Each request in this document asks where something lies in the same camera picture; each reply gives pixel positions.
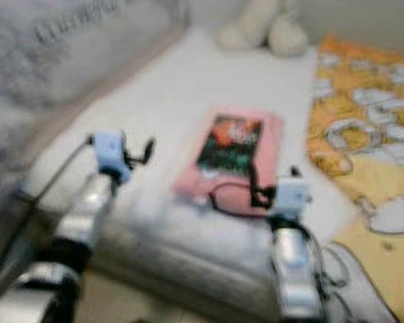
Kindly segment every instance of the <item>pink book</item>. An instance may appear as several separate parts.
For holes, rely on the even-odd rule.
[[[232,215],[266,216],[250,206],[249,169],[255,166],[259,186],[275,185],[282,130],[282,119],[266,111],[212,108],[173,191],[189,199],[214,197],[214,207]]]

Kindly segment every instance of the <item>cartoon print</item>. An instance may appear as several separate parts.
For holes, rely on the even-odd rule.
[[[404,57],[328,37],[313,96],[308,156],[363,215],[335,238],[348,250],[339,259],[353,254],[385,301],[380,308],[404,322]],[[356,279],[343,296],[356,295],[366,278]]]

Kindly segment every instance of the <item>book cover illustration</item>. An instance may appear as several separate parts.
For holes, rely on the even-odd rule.
[[[217,116],[197,160],[199,169],[247,176],[261,133],[259,119]]]

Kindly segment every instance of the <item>gray blanket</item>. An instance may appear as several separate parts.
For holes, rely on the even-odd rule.
[[[184,23],[181,0],[0,0],[0,204],[77,99]]]

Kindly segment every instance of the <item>wall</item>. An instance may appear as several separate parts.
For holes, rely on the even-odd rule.
[[[345,40],[404,53],[404,0],[297,0],[311,43],[329,32]],[[245,0],[189,0],[193,23],[210,32],[239,12]]]
[[[336,32],[354,42],[404,53],[404,0],[300,0],[310,40]]]

